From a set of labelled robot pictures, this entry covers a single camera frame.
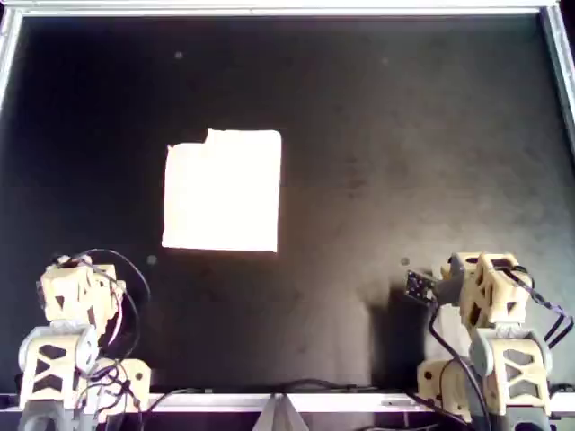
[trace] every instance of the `black tabletop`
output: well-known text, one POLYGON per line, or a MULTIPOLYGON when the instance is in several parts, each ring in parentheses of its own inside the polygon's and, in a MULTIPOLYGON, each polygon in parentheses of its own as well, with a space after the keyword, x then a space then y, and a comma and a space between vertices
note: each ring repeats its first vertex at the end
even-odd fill
POLYGON ((3 391, 58 252, 144 270, 150 304, 118 264, 136 355, 171 386, 413 384, 425 310, 401 278, 452 251, 514 252, 572 303, 575 181, 534 16, 27 18, 0 128, 3 391), (162 249, 166 147, 208 128, 281 133, 278 253, 162 249))

